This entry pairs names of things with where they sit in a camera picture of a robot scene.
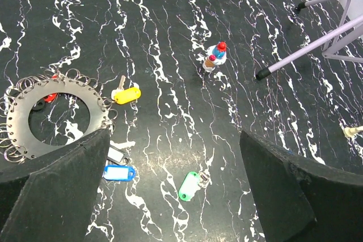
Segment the key with green tag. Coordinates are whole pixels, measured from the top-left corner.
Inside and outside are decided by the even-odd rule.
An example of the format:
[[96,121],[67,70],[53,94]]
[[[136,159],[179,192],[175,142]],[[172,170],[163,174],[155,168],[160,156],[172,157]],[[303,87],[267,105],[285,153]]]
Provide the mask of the key with green tag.
[[182,201],[190,201],[196,192],[206,188],[209,182],[210,177],[204,172],[188,172],[179,188],[178,196]]

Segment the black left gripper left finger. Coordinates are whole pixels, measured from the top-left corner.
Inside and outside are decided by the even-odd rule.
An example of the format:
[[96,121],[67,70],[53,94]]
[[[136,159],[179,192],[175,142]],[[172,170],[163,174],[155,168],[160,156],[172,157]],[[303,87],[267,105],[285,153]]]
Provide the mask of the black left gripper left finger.
[[1,241],[84,241],[109,149],[99,129],[1,170]]

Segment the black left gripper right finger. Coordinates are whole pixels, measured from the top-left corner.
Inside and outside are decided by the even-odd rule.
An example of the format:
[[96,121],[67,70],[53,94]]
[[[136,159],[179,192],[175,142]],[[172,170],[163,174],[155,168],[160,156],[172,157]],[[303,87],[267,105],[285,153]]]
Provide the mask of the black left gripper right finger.
[[243,130],[240,150],[266,241],[362,241],[362,176]]

